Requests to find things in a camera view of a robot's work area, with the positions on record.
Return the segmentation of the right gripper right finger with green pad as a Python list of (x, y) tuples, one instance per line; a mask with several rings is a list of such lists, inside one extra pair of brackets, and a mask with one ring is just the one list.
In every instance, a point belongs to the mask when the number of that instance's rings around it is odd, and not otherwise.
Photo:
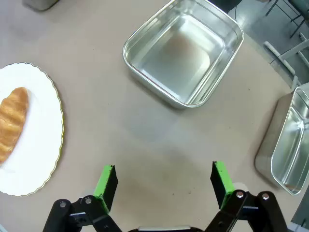
[(287, 224), (275, 195), (262, 191), (252, 195), (236, 189), (222, 161), (212, 163), (210, 180), (219, 211), (205, 229), (207, 232), (230, 232), (239, 220), (246, 221), (253, 232), (286, 232)]

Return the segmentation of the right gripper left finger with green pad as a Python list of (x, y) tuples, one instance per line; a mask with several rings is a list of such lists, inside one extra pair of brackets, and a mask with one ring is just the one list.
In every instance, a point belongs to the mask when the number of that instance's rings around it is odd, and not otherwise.
[(43, 231), (80, 232), (85, 226), (93, 226), (97, 232), (120, 232), (109, 215), (117, 185), (115, 166), (105, 166), (93, 194), (73, 203), (67, 199), (54, 202)]

